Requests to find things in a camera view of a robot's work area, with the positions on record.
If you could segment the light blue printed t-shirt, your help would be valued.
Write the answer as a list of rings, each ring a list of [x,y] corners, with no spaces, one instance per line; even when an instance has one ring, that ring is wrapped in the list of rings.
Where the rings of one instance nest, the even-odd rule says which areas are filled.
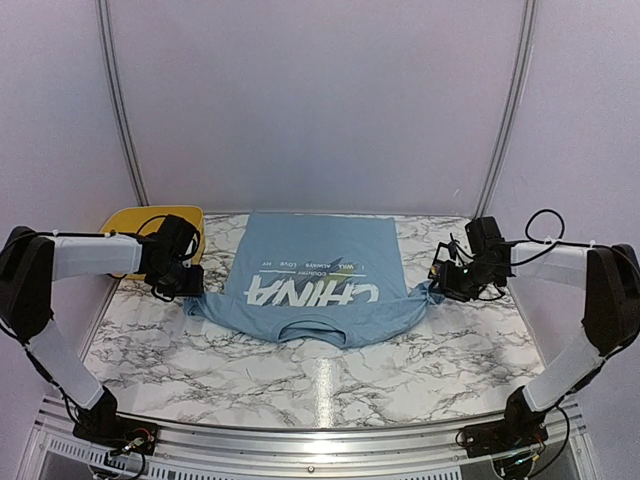
[[[407,287],[391,218],[252,213],[222,291],[184,312],[273,343],[360,348],[420,323],[444,300],[430,286]]]

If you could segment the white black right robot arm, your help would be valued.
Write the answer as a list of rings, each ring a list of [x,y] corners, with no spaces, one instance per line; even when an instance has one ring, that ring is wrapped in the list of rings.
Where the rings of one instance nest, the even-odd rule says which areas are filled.
[[[501,419],[467,425],[461,443],[473,455],[546,438],[547,414],[586,387],[607,361],[639,336],[639,264],[627,244],[564,240],[562,234],[508,240],[495,218],[465,227],[436,249],[431,290],[458,302],[480,301],[488,288],[509,290],[545,352],[540,374],[506,400]]]

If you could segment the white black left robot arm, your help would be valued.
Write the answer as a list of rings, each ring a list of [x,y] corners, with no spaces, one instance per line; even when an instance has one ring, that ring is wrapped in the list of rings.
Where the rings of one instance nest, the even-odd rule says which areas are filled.
[[[169,303],[202,294],[203,269],[194,261],[200,229],[176,215],[160,216],[149,234],[42,232],[15,228],[1,251],[1,322],[38,373],[56,388],[76,437],[106,446],[133,442],[149,449],[157,427],[118,413],[114,394],[66,344],[52,309],[56,282],[139,275],[156,299]]]

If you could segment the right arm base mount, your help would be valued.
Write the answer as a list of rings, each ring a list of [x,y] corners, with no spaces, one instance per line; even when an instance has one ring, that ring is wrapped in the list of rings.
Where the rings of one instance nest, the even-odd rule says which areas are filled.
[[[464,426],[458,431],[455,442],[469,458],[477,458],[541,444],[547,439],[548,432],[543,424],[513,430],[505,420],[497,420]]]

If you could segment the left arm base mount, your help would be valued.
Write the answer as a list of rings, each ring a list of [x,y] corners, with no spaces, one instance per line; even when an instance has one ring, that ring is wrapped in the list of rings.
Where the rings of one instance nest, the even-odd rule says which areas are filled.
[[[76,438],[109,447],[117,453],[154,453],[159,426],[156,423],[116,417],[102,425],[77,423],[73,428]]]

